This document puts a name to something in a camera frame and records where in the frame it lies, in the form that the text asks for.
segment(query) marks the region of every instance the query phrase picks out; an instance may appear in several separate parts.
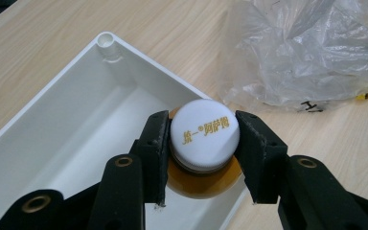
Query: wooden table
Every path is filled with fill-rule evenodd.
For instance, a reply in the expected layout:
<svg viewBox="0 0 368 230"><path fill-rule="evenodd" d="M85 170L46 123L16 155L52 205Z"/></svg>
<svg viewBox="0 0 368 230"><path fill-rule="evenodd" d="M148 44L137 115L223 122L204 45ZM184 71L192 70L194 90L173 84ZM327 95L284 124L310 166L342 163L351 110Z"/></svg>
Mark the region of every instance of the wooden table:
<svg viewBox="0 0 368 230"><path fill-rule="evenodd" d="M231 2L18 0L0 14L0 128L102 31L219 100L219 38ZM288 144L288 154L323 161L348 191L368 198L368 102L256 114ZM276 209L252 205L248 195L228 229L280 229Z"/></svg>

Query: white plastic box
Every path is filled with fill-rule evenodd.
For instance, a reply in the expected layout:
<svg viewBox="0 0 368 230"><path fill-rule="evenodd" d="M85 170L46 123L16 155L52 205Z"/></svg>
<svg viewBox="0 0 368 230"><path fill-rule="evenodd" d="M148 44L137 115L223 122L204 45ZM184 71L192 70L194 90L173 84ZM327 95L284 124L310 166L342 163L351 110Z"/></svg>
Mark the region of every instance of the white plastic box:
<svg viewBox="0 0 368 230"><path fill-rule="evenodd" d="M149 115L199 98L208 97L114 34L99 34L0 130L0 218L31 191L67 198L99 182ZM210 199L167 188L166 208L146 204L147 229L223 229L242 194L242 179Z"/></svg>

